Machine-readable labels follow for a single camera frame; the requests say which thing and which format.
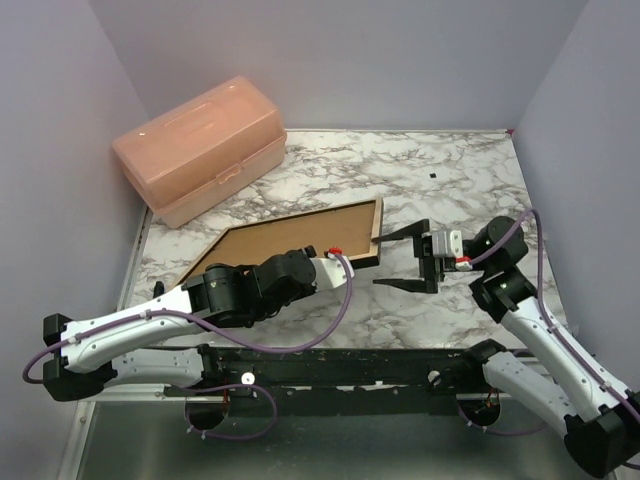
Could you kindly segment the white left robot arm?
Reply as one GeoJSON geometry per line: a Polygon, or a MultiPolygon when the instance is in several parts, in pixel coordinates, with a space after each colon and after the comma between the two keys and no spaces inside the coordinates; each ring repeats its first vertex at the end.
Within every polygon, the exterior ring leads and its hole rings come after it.
{"type": "Polygon", "coordinates": [[[230,339],[230,329],[250,328],[295,301],[351,288],[354,276],[341,252],[318,257],[305,247],[259,265],[212,264],[146,303],[106,316],[72,320],[50,315],[43,321],[43,340],[53,357],[43,365],[43,385],[60,402],[135,383],[167,383],[212,394],[222,380],[217,365],[203,360],[196,349],[169,355],[152,346],[205,331],[230,339]]]}

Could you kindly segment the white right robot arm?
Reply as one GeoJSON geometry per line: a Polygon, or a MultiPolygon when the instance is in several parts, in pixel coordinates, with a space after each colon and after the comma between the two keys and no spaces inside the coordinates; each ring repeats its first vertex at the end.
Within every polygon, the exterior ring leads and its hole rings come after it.
{"type": "Polygon", "coordinates": [[[514,354],[490,341],[467,349],[460,367],[469,390],[491,386],[507,393],[559,436],[574,462],[602,479],[639,453],[639,395],[604,368],[547,309],[541,284],[532,284],[518,263],[528,253],[522,217],[492,219],[473,239],[458,230],[435,231],[421,220],[377,237],[409,238],[419,261],[417,279],[385,285],[435,294],[447,272],[477,272],[469,288],[477,306],[517,337],[550,374],[545,379],[514,354]]]}

